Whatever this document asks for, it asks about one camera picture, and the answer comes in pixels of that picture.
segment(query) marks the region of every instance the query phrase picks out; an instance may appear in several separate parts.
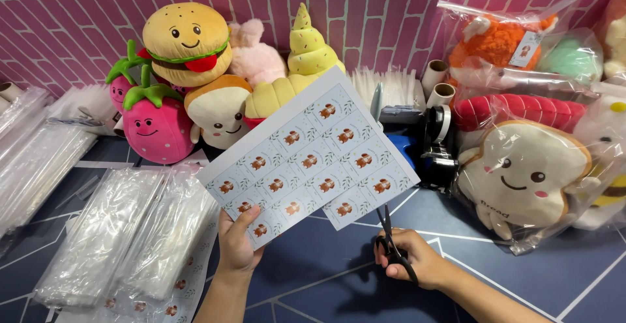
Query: black scissors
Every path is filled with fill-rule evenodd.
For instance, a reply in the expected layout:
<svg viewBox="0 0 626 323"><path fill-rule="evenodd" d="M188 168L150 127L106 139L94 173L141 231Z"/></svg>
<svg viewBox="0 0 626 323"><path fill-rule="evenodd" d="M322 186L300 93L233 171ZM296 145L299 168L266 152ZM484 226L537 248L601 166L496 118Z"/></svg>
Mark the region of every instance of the black scissors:
<svg viewBox="0 0 626 323"><path fill-rule="evenodd" d="M382 245L385 249L386 256L392 256L394 258L389 258L389 264L400 263L406 269L406 272L409 273L409 277L411 277L411 281L415 286L419 286L418 276L415 275L415 271L413 267L407 261L408 254L405 250L399 249L395 247L395 243L391 239L391 217L389 216L389 208L387 207L387 203L385 203L385 218L382 218L380 214L380 209L376 208L376 212L378 213L378 218L380 219L380 224L382 225L382 229L385 231L385 236L379 235L376 238L376 248L378 245Z"/></svg>

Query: sticker sheet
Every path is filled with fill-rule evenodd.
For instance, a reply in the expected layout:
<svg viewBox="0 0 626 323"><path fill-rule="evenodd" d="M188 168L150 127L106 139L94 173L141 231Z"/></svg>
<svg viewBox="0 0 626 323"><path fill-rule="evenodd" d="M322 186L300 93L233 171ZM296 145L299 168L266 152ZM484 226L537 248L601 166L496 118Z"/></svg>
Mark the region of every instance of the sticker sheet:
<svg viewBox="0 0 626 323"><path fill-rule="evenodd" d="M197 175L256 250L324 207L337 230L419 182L334 67Z"/></svg>

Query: hanging tag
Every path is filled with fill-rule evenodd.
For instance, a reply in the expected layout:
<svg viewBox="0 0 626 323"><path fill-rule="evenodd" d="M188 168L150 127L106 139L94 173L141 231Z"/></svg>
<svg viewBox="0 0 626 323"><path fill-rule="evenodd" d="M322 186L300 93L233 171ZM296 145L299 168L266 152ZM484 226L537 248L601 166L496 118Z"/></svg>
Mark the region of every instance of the hanging tag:
<svg viewBox="0 0 626 323"><path fill-rule="evenodd" d="M527 31L509 61L509 65L526 67L544 38L543 33Z"/></svg>

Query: brick wallpaper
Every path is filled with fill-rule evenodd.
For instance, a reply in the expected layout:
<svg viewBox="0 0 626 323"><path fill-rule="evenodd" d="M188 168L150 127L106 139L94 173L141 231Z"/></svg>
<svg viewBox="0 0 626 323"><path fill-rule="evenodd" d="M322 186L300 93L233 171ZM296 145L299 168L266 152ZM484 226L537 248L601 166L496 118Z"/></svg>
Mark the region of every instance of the brick wallpaper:
<svg viewBox="0 0 626 323"><path fill-rule="evenodd" d="M441 58L444 29L437 0L0 0L0 80L47 87L103 83L126 52L140 43L143 24L157 8L197 1L228 22L260 18L263 40L289 50L289 30L300 2L348 70L394 65L422 72ZM450 0L490 10L525 11L558 0ZM572 26L592 26L608 0L582 0Z"/></svg>

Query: strawberry plush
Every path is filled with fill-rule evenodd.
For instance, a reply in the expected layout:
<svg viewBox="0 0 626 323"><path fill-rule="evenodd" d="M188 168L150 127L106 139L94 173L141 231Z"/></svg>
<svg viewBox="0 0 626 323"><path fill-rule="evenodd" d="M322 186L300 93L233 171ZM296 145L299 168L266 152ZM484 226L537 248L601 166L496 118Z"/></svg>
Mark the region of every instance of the strawberry plush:
<svg viewBox="0 0 626 323"><path fill-rule="evenodd" d="M105 82L110 84L111 101L119 112L122 111L124 97L131 87L137 86L135 79L128 72L139 65L150 64L150 61L135 55L135 41L130 39L127 45L127 57L119 59L109 71Z"/></svg>
<svg viewBox="0 0 626 323"><path fill-rule="evenodd" d="M142 85L124 98L122 117L130 146L141 157L161 164L181 161L193 150L183 97L165 84L150 85L150 66L142 67Z"/></svg>

